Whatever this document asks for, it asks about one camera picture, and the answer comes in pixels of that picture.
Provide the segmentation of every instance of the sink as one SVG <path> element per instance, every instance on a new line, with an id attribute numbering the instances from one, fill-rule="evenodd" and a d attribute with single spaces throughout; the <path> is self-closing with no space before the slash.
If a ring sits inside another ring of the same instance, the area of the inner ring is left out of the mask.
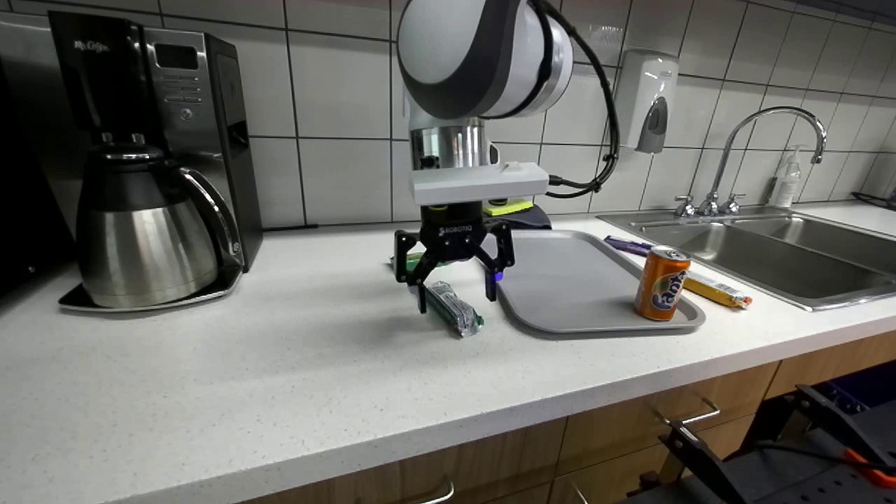
<path id="1" fill-rule="evenodd" d="M 633 229 L 656 244 L 674 247 L 706 265 L 716 265 L 734 277 L 756 284 L 758 289 L 808 310 L 842 309 L 896 295 L 896 244 L 877 236 L 864 237 L 877 237 L 882 244 L 870 247 L 867 242 L 867 247 L 863 247 L 863 242 L 836 236 L 852 229 L 832 225 L 814 226 L 817 221 L 782 214 L 735 216 L 724 221 L 674 221 L 656 216 L 604 221 Z"/>
<path id="2" fill-rule="evenodd" d="M 817 249 L 885 275 L 896 275 L 896 242 L 882 236 L 856 233 L 811 219 L 773 219 L 773 221 L 748 221 L 741 229 L 782 237 L 805 249 Z"/>

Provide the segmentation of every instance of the stainless steel carafe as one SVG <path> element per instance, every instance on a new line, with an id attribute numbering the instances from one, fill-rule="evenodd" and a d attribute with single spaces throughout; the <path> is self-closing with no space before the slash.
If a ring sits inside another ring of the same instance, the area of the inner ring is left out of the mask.
<path id="1" fill-rule="evenodd" d="M 77 202 L 77 265 L 94 306 L 173 302 L 240 263 L 236 221 L 196 170 L 146 146 L 90 158 Z"/>

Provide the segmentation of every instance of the white countertop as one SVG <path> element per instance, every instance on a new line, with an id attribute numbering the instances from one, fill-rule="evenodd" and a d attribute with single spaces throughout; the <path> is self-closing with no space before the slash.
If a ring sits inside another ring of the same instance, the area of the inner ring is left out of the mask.
<path id="1" fill-rule="evenodd" d="M 888 209 L 808 214 L 896 236 Z M 447 265 L 488 320 L 458 342 L 388 254 L 388 229 L 279 233 L 202 309 L 58 314 L 76 272 L 0 306 L 0 501 L 237 501 L 896 331 L 896 296 L 805 314 L 730 279 L 754 309 L 691 296 L 696 333 L 549 342 Z"/>

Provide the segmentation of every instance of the carafe handle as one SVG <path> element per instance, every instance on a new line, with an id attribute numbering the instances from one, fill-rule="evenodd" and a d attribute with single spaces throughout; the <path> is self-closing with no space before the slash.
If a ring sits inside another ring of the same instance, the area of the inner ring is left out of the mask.
<path id="1" fill-rule="evenodd" d="M 178 167 L 178 176 L 188 183 L 192 202 L 205 207 L 202 214 L 209 216 L 206 221 L 223 260 L 222 265 L 244 270 L 247 265 L 244 244 L 237 237 L 231 214 L 226 209 L 226 202 L 222 200 L 222 194 L 192 167 Z"/>

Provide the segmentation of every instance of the black cable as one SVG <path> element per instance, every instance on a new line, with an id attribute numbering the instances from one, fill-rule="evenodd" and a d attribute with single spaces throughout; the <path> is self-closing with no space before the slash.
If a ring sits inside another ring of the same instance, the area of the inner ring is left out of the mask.
<path id="1" fill-rule="evenodd" d="M 787 450 L 787 454 L 800 454 L 800 456 L 811 456 L 811 459 L 825 459 L 825 461 L 836 461 L 836 464 L 849 464 L 849 467 L 867 467 L 867 470 L 878 470 L 877 464 L 870 461 L 852 461 L 852 459 L 840 459 L 840 456 L 828 456 L 828 454 L 817 454 L 817 450 L 805 450 L 805 447 L 797 447 L 797 445 L 783 445 L 783 443 L 769 443 L 769 440 L 761 440 L 756 443 L 758 450 Z"/>
<path id="2" fill-rule="evenodd" d="M 562 30 L 581 48 L 586 58 L 590 62 L 600 88 L 604 92 L 604 107 L 607 107 L 607 127 L 609 127 L 609 151 L 604 153 L 604 165 L 601 170 L 590 179 L 590 183 L 573 183 L 566 176 L 552 174 L 549 184 L 566 184 L 566 187 L 576 187 L 573 194 L 546 194 L 552 200 L 580 200 L 586 194 L 600 194 L 604 187 L 604 183 L 609 179 L 609 174 L 616 170 L 616 159 L 618 159 L 618 114 L 616 114 L 616 104 L 614 104 L 614 89 L 609 89 L 609 79 L 601 68 L 601 62 L 597 58 L 597 54 L 588 48 L 588 41 L 580 36 L 580 30 L 549 2 L 549 0 L 535 0 L 558 26 L 562 26 Z"/>

